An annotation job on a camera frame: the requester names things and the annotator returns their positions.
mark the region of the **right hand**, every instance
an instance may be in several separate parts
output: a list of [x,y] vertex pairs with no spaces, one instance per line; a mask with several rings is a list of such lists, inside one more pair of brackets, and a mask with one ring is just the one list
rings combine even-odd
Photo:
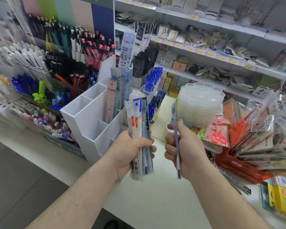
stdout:
[[[168,129],[173,130],[174,125],[169,124]],[[188,127],[183,124],[183,120],[177,123],[179,131],[179,153],[180,153],[180,169],[182,177],[189,179],[193,173],[194,164],[196,162],[209,161],[201,139],[195,135]],[[165,137],[166,144],[164,156],[171,160],[176,167],[177,148],[173,133],[168,133]]]

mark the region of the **white shelf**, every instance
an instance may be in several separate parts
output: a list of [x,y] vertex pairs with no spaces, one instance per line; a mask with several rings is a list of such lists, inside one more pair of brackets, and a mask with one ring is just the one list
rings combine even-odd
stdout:
[[202,83],[205,83],[205,84],[212,84],[216,88],[220,88],[220,89],[222,89],[225,92],[229,92],[229,93],[231,93],[233,95],[237,95],[237,96],[246,98],[248,100],[254,100],[255,102],[258,102],[258,103],[260,103],[262,101],[262,99],[257,98],[255,96],[251,95],[250,93],[247,93],[247,92],[245,92],[243,90],[240,90],[240,89],[235,88],[235,87],[229,87],[229,86],[227,86],[225,84],[222,84],[222,83],[210,80],[210,79],[200,78],[199,75],[197,76],[197,75],[194,75],[194,74],[191,74],[191,73],[188,73],[188,72],[179,72],[179,71],[176,71],[176,70],[174,70],[174,69],[172,69],[170,67],[162,66],[159,63],[156,63],[155,67],[162,67],[163,71],[165,71],[165,72],[170,72],[170,73],[173,73],[175,75],[179,75],[181,77],[194,80],[196,82],[202,82]]
[[115,30],[119,30],[122,32],[130,32],[130,33],[134,32],[134,28],[131,28],[129,26],[124,26],[124,25],[119,24],[119,23],[115,23],[114,27],[115,27]]
[[280,33],[280,32],[267,33],[268,30],[262,27],[241,26],[238,24],[230,24],[230,23],[222,22],[220,20],[214,20],[214,19],[208,19],[205,17],[201,17],[199,15],[188,15],[188,14],[180,13],[180,12],[173,11],[173,10],[167,10],[164,8],[156,7],[154,5],[148,5],[148,4],[137,2],[134,0],[115,0],[115,1],[132,4],[138,7],[155,10],[158,13],[168,14],[168,15],[176,16],[176,17],[183,18],[183,19],[190,19],[190,20],[205,23],[208,25],[217,26],[217,27],[245,33],[245,34],[250,34],[250,35],[257,36],[257,37],[265,38],[270,41],[286,44],[286,34]]
[[221,28],[225,28],[229,30],[234,30],[234,31],[245,33],[245,34],[251,34],[251,35],[255,35],[258,37],[262,37],[262,38],[265,37],[266,32],[267,32],[266,29],[261,28],[261,27],[240,26],[237,24],[230,24],[230,23],[219,21],[219,20],[203,18],[198,15],[188,15],[188,14],[184,14],[184,13],[180,13],[180,12],[176,12],[172,10],[167,10],[167,9],[163,9],[159,7],[156,9],[156,11],[159,13],[168,14],[168,15],[172,15],[172,16],[176,16],[176,17],[180,17],[184,19],[190,19],[193,21],[197,21],[197,22],[201,22],[201,23],[205,23],[205,24],[209,24],[212,26],[217,26],[217,27],[221,27]]
[[139,2],[139,1],[135,1],[135,0],[115,0],[115,1],[123,2],[123,3],[129,4],[129,5],[135,5],[135,6],[138,6],[138,7],[151,9],[151,10],[156,10],[157,9],[157,6],[155,6],[155,5],[150,5],[150,4],[142,3],[142,2]]
[[241,66],[241,67],[244,67],[248,70],[252,70],[252,71],[256,71],[258,73],[266,74],[266,75],[269,75],[269,76],[272,76],[272,77],[275,77],[278,79],[286,80],[286,72],[273,70],[271,68],[267,68],[267,67],[263,67],[263,66],[259,66],[259,65],[252,65],[252,64],[247,63],[246,60],[242,60],[241,58],[229,56],[229,55],[226,55],[223,53],[218,53],[216,51],[206,51],[206,50],[202,50],[200,48],[192,48],[192,47],[189,47],[186,45],[182,45],[182,44],[178,44],[175,42],[168,41],[166,39],[157,38],[156,36],[152,36],[151,40],[154,42],[166,44],[166,45],[169,45],[172,47],[177,47],[177,48],[180,48],[183,50],[191,51],[193,53],[200,54],[202,56],[218,59],[218,60],[221,60],[221,61],[224,61],[227,63],[231,63],[233,65]]

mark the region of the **white display box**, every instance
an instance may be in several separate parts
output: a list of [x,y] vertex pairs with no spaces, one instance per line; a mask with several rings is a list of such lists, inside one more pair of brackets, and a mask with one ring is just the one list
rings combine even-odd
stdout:
[[119,110],[110,124],[105,123],[107,81],[111,76],[110,68],[115,66],[114,56],[103,61],[98,83],[60,110],[82,153],[92,163],[97,162],[119,134],[128,129],[124,126],[124,109]]

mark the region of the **pink scissors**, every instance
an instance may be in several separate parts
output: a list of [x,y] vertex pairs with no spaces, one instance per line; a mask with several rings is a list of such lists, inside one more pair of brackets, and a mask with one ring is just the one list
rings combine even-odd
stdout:
[[228,140],[225,138],[224,135],[222,135],[221,131],[219,130],[218,125],[215,125],[216,132],[211,134],[211,140],[213,143],[218,144],[226,144],[228,143]]

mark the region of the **stack of plastic lids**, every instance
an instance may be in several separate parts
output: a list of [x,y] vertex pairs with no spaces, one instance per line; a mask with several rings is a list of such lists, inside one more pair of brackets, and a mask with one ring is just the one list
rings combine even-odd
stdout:
[[176,111],[177,119],[187,126],[202,128],[216,117],[225,94],[211,84],[188,83],[181,87]]

